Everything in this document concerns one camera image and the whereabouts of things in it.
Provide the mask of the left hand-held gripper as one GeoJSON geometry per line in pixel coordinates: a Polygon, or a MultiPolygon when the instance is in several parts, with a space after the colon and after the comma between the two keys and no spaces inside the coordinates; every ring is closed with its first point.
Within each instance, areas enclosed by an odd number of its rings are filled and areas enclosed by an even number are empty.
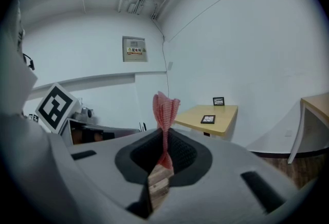
{"type": "Polygon", "coordinates": [[[66,145],[112,140],[140,132],[133,128],[97,125],[93,110],[82,106],[58,83],[50,87],[35,113],[52,133],[62,137],[66,145]]]}

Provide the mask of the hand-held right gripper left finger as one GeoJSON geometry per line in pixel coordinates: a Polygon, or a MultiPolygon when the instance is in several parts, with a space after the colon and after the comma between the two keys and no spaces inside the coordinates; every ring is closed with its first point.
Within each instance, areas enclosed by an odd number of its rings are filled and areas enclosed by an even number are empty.
{"type": "Polygon", "coordinates": [[[124,140],[132,140],[132,143],[117,152],[117,169],[128,182],[146,183],[163,153],[162,130],[147,130],[124,137],[124,140]]]}

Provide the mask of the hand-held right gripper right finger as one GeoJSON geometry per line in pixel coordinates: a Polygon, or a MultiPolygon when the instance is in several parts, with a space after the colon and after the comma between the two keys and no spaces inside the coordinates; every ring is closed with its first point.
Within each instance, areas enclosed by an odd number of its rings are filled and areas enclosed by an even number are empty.
{"type": "Polygon", "coordinates": [[[174,129],[168,132],[168,154],[174,171],[170,187],[194,185],[212,166],[213,157],[206,146],[174,129]]]}

